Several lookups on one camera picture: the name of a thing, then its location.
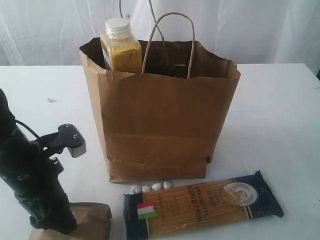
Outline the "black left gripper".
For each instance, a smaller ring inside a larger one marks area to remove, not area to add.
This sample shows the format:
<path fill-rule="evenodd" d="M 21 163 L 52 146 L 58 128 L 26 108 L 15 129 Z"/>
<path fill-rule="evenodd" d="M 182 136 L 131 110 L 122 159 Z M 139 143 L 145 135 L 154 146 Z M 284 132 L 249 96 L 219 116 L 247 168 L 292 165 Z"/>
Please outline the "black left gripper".
<path fill-rule="evenodd" d="M 0 143 L 0 176 L 29 213 L 35 229 L 68 235 L 77 228 L 69 199 L 58 180 L 63 167 L 52 155 L 66 145 L 7 139 Z"/>

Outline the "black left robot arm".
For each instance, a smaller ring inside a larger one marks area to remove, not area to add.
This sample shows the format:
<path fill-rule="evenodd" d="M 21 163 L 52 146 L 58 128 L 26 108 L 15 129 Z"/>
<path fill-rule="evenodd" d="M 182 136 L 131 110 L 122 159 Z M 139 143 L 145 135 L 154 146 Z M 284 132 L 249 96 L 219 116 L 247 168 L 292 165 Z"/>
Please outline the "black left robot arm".
<path fill-rule="evenodd" d="M 34 228 L 68 235 L 76 229 L 77 221 L 58 180 L 63 166 L 52 156 L 69 148 L 71 156 L 77 158 L 86 152 L 85 141 L 72 124 L 63 124 L 57 132 L 30 141 L 19 129 L 19 123 L 1 92 L 0 177 L 30 214 Z"/>

